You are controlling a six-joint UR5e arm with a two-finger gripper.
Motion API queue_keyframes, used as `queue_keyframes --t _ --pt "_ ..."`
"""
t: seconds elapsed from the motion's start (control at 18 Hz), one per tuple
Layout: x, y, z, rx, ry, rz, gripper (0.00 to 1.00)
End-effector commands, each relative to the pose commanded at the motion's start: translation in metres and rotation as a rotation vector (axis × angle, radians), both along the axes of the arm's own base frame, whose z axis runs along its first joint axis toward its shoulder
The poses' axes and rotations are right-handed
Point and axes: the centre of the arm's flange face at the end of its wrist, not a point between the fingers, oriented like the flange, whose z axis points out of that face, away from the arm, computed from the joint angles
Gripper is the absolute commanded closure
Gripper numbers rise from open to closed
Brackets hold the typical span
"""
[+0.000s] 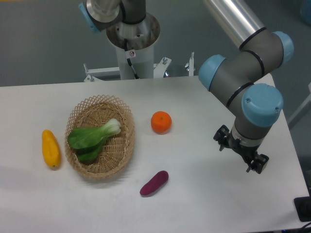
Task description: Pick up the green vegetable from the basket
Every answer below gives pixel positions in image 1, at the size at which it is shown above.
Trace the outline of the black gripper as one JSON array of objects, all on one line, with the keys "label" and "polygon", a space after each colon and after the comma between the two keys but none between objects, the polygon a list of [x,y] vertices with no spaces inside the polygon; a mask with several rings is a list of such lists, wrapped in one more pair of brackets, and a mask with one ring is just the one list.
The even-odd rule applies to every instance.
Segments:
[{"label": "black gripper", "polygon": [[258,174],[261,174],[262,171],[266,168],[269,157],[264,154],[258,154],[257,146],[243,146],[239,139],[234,139],[234,137],[230,135],[230,131],[227,126],[222,125],[216,131],[213,140],[218,142],[218,145],[220,146],[219,151],[222,151],[224,148],[230,148],[238,155],[240,155],[244,162],[246,162],[248,165],[246,170],[247,173],[252,170]]}]

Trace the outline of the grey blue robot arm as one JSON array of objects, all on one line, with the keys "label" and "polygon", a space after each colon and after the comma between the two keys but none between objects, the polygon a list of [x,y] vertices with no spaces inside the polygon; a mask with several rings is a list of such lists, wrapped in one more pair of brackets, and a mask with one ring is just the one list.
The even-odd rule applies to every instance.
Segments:
[{"label": "grey blue robot arm", "polygon": [[[242,0],[207,0],[205,5],[240,51],[232,60],[213,55],[199,69],[203,86],[235,116],[232,128],[222,126],[214,140],[261,173],[269,158],[257,150],[280,115],[283,97],[259,80],[288,62],[294,45],[287,34],[268,31]],[[106,31],[123,80],[156,77],[153,45],[160,26],[146,12],[145,1],[85,0],[78,7],[93,32]]]}]

